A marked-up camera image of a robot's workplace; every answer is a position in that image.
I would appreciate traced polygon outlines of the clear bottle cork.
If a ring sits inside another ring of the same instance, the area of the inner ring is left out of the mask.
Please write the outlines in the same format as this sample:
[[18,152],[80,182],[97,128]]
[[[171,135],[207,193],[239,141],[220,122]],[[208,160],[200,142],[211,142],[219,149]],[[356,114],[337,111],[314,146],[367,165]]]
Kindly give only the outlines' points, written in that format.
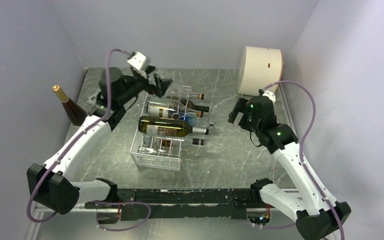
[[166,92],[166,97],[172,100],[182,100],[182,99],[203,100],[205,95],[203,93],[192,91],[192,88],[190,86],[174,85],[169,87],[169,89]]

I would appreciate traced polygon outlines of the clear bottle blue emblem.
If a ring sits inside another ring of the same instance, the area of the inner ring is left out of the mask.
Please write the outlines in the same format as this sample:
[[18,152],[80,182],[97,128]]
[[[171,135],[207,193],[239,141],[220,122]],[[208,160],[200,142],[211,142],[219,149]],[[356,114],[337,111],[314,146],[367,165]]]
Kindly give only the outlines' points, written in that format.
[[185,117],[203,117],[203,112],[187,108],[182,103],[169,100],[167,102],[148,101],[145,104],[145,113],[152,117],[166,119],[181,119]]

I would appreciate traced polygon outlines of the green wine bottle white label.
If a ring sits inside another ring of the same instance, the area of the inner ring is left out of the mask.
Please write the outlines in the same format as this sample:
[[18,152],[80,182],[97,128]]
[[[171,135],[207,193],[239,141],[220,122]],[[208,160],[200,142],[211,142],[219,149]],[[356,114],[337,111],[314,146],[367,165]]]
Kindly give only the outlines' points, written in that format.
[[191,126],[184,120],[146,115],[139,118],[137,130],[143,134],[175,138],[189,134],[209,134],[208,128]]

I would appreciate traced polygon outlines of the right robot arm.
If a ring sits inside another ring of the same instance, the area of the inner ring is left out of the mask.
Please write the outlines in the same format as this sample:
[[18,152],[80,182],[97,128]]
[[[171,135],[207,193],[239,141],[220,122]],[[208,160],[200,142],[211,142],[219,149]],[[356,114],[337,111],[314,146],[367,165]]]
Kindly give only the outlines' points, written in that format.
[[303,239],[321,240],[341,229],[351,208],[347,202],[339,202],[322,183],[304,156],[292,128],[278,123],[275,100],[270,95],[240,97],[228,115],[228,122],[233,123],[238,113],[242,113],[240,128],[257,136],[257,146],[265,147],[282,165],[300,197],[294,197],[265,178],[251,185],[249,199],[255,207],[268,204],[289,217]]

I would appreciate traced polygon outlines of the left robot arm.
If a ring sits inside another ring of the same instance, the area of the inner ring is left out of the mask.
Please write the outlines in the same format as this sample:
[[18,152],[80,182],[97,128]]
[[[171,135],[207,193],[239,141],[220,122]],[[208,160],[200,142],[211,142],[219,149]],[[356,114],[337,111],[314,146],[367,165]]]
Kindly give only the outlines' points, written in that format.
[[141,92],[163,97],[172,79],[162,78],[154,66],[144,72],[132,68],[124,75],[117,67],[102,72],[100,92],[91,113],[86,116],[75,134],[51,158],[27,169],[30,198],[26,213],[32,218],[32,203],[37,202],[55,214],[67,214],[76,205],[98,202],[106,208],[119,200],[117,184],[97,178],[93,181],[72,182],[71,170],[89,155],[90,151],[120,123],[127,110],[125,104]]

